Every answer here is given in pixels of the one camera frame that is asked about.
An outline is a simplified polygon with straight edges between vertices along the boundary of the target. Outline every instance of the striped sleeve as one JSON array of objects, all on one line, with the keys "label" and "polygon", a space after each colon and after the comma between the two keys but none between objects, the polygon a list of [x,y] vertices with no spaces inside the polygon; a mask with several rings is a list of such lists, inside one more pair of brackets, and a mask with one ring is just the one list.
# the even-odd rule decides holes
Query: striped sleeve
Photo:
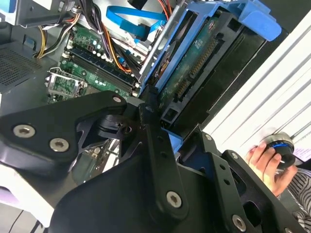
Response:
[{"label": "striped sleeve", "polygon": [[301,208],[301,211],[293,212],[293,216],[306,232],[311,233],[311,171],[299,169],[288,190]]}]

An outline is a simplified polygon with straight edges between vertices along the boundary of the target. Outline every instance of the ventilation slot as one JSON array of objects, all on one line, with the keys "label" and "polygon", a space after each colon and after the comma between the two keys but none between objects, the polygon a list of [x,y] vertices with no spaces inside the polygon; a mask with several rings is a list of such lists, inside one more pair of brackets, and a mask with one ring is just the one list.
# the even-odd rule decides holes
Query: ventilation slot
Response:
[{"label": "ventilation slot", "polygon": [[41,68],[42,66],[8,48],[0,50],[0,84],[4,86],[9,86]]}]

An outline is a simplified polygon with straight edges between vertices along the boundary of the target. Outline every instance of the metal plate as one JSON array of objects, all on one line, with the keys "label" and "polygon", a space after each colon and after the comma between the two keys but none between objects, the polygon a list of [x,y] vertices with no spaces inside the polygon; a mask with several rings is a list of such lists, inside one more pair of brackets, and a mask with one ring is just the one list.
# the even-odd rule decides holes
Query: metal plate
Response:
[{"label": "metal plate", "polygon": [[206,126],[220,151],[241,155],[265,136],[284,131],[295,155],[311,158],[311,12]]}]

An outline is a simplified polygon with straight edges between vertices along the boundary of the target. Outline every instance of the screw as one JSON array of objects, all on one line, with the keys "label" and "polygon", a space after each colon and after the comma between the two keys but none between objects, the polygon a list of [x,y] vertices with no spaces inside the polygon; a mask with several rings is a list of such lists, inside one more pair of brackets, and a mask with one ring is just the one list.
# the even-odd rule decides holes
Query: screw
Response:
[{"label": "screw", "polygon": [[232,157],[233,157],[234,159],[238,159],[238,158],[239,158],[239,157],[237,156],[236,153],[232,153]]},{"label": "screw", "polygon": [[233,215],[232,216],[232,221],[233,224],[240,230],[240,232],[245,232],[246,231],[246,225],[243,219],[238,216],[238,215]]},{"label": "screw", "polygon": [[166,200],[174,208],[179,208],[182,203],[180,196],[173,191],[169,191],[166,194]]},{"label": "screw", "polygon": [[285,233],[293,233],[290,229],[285,228]]},{"label": "screw", "polygon": [[63,138],[54,138],[50,141],[50,148],[55,152],[65,152],[69,149],[69,143]]},{"label": "screw", "polygon": [[149,112],[154,112],[154,110],[150,107],[150,106],[146,106],[146,109],[149,111]]},{"label": "screw", "polygon": [[13,129],[13,133],[17,137],[30,138],[35,135],[35,129],[30,125],[17,125]]},{"label": "screw", "polygon": [[209,136],[208,134],[205,134],[205,137],[208,139],[208,141],[211,141],[211,140],[212,140],[212,137]]},{"label": "screw", "polygon": [[120,99],[119,97],[114,97],[113,100],[114,100],[115,102],[121,103],[121,99]]}]

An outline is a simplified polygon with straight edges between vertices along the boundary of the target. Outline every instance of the orange wire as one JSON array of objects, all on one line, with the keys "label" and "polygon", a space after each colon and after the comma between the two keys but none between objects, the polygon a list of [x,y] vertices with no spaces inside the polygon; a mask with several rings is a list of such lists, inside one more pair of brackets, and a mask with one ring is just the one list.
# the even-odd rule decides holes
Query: orange wire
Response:
[{"label": "orange wire", "polygon": [[164,13],[166,15],[166,19],[169,20],[169,15],[167,14],[167,11],[165,9],[165,6],[164,6],[163,2],[161,2],[161,0],[157,0],[157,1],[161,4],[161,6],[162,6],[162,8],[164,10]]},{"label": "orange wire", "polygon": [[170,16],[172,15],[172,9],[171,9],[171,4],[170,4],[170,0],[166,0],[167,2],[167,6],[169,8],[169,11],[170,11]]},{"label": "orange wire", "polygon": [[104,24],[103,24],[103,28],[104,28],[104,31],[105,31],[107,37],[108,37],[109,47],[110,47],[110,50],[111,50],[111,53],[112,53],[112,56],[113,56],[113,60],[115,60],[115,63],[117,64],[119,69],[123,70],[124,72],[131,72],[130,69],[125,69],[123,66],[121,66],[121,64],[117,60],[116,55],[115,55],[115,51],[114,51],[114,49],[112,47],[111,38],[110,38],[109,33],[108,33],[106,27],[104,26]]}]

